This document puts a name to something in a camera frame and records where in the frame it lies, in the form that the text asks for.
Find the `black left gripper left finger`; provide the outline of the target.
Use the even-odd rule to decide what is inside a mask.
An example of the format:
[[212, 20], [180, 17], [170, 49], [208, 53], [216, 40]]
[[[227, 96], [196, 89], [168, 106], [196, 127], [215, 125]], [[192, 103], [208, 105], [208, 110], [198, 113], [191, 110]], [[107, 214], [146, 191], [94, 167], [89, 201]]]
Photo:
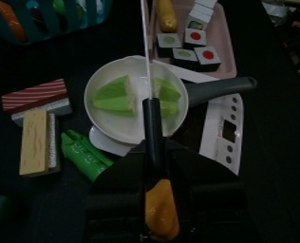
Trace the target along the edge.
[[140, 143], [92, 182], [85, 199], [81, 243], [139, 243], [144, 161], [146, 149]]

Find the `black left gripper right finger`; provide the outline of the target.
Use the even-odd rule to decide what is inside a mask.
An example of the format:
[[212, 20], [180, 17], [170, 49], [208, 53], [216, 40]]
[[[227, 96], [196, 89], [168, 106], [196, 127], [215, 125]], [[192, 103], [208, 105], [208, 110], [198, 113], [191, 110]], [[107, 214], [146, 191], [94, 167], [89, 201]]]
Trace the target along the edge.
[[171, 243], [259, 243], [238, 176], [176, 141], [164, 145], [180, 226]]

